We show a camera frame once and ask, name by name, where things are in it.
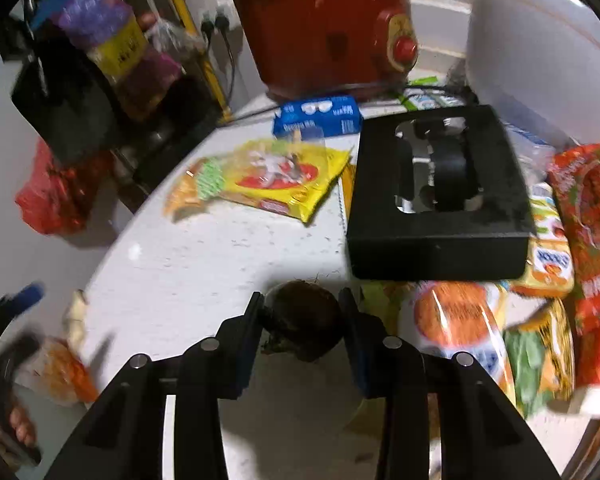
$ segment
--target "metal screw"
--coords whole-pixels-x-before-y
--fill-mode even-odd
[[[384,339],[382,339],[382,344],[391,350],[395,350],[402,346],[402,340],[395,335],[388,335]]]
[[[202,348],[205,352],[213,352],[214,350],[218,350],[220,346],[220,342],[215,337],[207,337],[202,340],[200,343],[200,348]]]
[[[458,361],[458,364],[461,366],[471,366],[474,364],[474,357],[467,352],[460,352],[456,356],[456,361]]]
[[[132,368],[142,368],[149,362],[149,356],[147,354],[136,354],[129,359],[129,366]]]

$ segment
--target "white table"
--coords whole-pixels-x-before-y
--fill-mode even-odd
[[[269,103],[260,97],[247,110]],[[403,108],[367,108],[364,115],[399,111]],[[337,187],[308,226],[222,201],[177,224],[162,215],[168,191],[192,160],[270,136],[271,117],[213,133],[150,196],[100,265],[86,291],[91,306],[82,357],[101,362],[96,377],[101,387],[133,354],[158,360],[213,335],[222,320],[243,313],[254,290],[305,279],[338,292],[350,282]],[[357,140],[339,137],[329,145],[353,148]],[[511,311],[520,317],[525,305]],[[378,443],[342,431],[359,402],[342,344],[317,364],[259,355],[244,395],[220,403],[229,477],[373,478]],[[168,412],[164,477],[172,478],[172,402]],[[587,422],[548,411],[531,420],[559,472]]]

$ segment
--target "red knob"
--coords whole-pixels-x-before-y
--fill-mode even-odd
[[[416,59],[418,45],[409,36],[400,36],[394,43],[394,59],[396,62],[411,66]]]

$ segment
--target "blue tip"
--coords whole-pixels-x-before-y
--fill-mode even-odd
[[[42,283],[31,283],[23,288],[18,294],[13,296],[9,302],[12,314],[19,316],[29,310],[45,295],[45,288]]]

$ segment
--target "yellow pole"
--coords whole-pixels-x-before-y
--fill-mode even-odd
[[[196,28],[196,24],[193,23],[191,13],[189,12],[189,8],[187,7],[187,4],[185,3],[185,1],[184,0],[171,0],[171,1],[173,2],[173,6],[176,8],[176,12],[178,13],[180,19],[182,20],[182,24],[184,25],[184,28],[186,29],[186,31],[190,32],[191,34],[195,34],[196,36],[199,36],[200,33],[198,32],[198,30]],[[209,87],[211,88],[211,91],[212,91],[214,97],[216,98],[216,100],[218,101],[218,104],[222,108],[222,116],[225,119],[230,118],[231,110],[229,110],[228,104],[226,102],[226,98],[224,97],[224,92],[222,92],[222,87],[220,86],[218,78],[216,77],[216,73],[214,72],[214,69],[211,66],[211,62],[209,61],[207,56],[205,56],[205,59],[202,62],[202,70],[203,70],[203,73],[205,74],[205,78],[209,83]]]

